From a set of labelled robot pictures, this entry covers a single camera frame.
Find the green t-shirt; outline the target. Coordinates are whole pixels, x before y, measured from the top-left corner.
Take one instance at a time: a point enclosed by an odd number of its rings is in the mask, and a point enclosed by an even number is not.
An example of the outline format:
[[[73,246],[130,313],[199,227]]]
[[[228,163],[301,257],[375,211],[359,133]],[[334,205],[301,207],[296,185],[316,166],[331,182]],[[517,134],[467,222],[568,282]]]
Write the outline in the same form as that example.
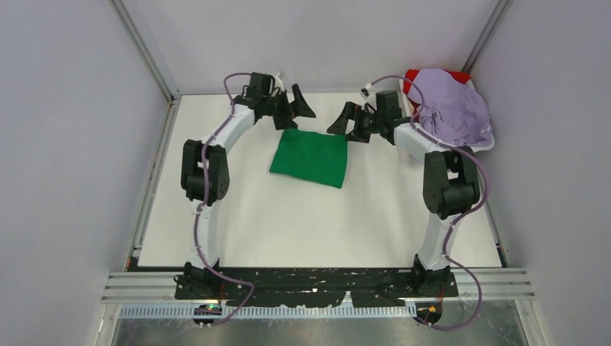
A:
[[[282,132],[269,172],[340,189],[347,163],[343,136],[294,128]]]

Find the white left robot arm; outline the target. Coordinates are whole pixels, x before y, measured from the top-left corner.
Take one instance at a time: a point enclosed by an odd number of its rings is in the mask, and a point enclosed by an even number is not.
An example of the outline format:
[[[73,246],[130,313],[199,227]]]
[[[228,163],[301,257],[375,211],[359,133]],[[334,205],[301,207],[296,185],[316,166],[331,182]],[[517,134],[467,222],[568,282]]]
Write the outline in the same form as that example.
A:
[[[188,199],[194,218],[192,250],[177,283],[193,283],[203,298],[220,292],[224,278],[216,267],[215,250],[218,211],[227,195],[231,178],[228,155],[237,141],[265,116],[276,130],[297,128],[297,117],[314,118],[300,87],[286,89],[278,75],[251,72],[249,82],[237,95],[230,91],[228,111],[223,120],[199,140],[189,139],[182,148],[180,185]]]

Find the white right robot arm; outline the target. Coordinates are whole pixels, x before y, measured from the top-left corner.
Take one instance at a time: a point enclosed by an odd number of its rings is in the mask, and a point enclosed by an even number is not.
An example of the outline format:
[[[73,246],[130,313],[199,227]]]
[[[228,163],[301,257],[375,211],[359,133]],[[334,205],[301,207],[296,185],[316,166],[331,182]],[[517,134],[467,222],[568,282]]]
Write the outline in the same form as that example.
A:
[[[431,295],[449,278],[457,227],[481,199],[473,151],[434,138],[404,116],[397,92],[378,92],[375,105],[346,102],[327,132],[358,143],[368,143],[378,134],[424,165],[422,195],[429,218],[411,268],[411,286],[421,296]]]

